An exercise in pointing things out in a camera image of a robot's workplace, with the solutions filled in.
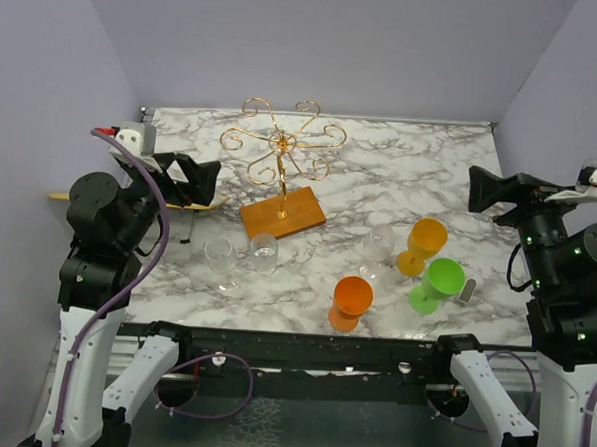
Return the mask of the orange plastic goblet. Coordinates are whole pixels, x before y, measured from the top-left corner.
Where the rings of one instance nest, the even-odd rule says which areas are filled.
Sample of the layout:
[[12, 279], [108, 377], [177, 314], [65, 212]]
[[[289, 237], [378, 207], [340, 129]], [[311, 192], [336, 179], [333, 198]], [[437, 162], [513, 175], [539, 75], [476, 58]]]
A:
[[354, 330], [364, 313], [371, 307], [374, 294], [371, 285], [361, 277], [348, 276], [334, 289], [328, 322], [334, 331], [346, 333]]

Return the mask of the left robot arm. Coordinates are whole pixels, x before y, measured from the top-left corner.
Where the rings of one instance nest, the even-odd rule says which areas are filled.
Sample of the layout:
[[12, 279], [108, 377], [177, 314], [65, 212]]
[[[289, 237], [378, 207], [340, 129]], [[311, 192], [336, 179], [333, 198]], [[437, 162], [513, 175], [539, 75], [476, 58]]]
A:
[[208, 206], [218, 160], [196, 163], [183, 153], [158, 153], [138, 162], [154, 183], [123, 158], [127, 187], [105, 172], [88, 173], [69, 191], [67, 222], [74, 231], [60, 269], [60, 349], [48, 407], [20, 447], [128, 447], [132, 422], [162, 375], [191, 363], [189, 335], [150, 336], [112, 384], [106, 382], [114, 340], [135, 282], [143, 277], [139, 244], [153, 224], [169, 239], [159, 203]]

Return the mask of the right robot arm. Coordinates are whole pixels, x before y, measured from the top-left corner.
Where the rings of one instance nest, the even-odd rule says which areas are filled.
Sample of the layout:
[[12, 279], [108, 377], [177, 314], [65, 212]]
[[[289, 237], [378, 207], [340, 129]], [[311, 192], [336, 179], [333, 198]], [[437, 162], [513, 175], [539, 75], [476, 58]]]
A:
[[473, 338], [431, 357], [432, 374], [464, 387], [493, 447], [597, 447], [597, 223], [573, 235], [562, 217], [597, 202], [597, 166], [585, 166], [573, 186], [519, 173], [498, 177], [468, 170], [469, 211], [505, 202], [494, 217], [516, 229], [530, 276], [527, 322], [541, 376], [540, 421], [516, 408]]

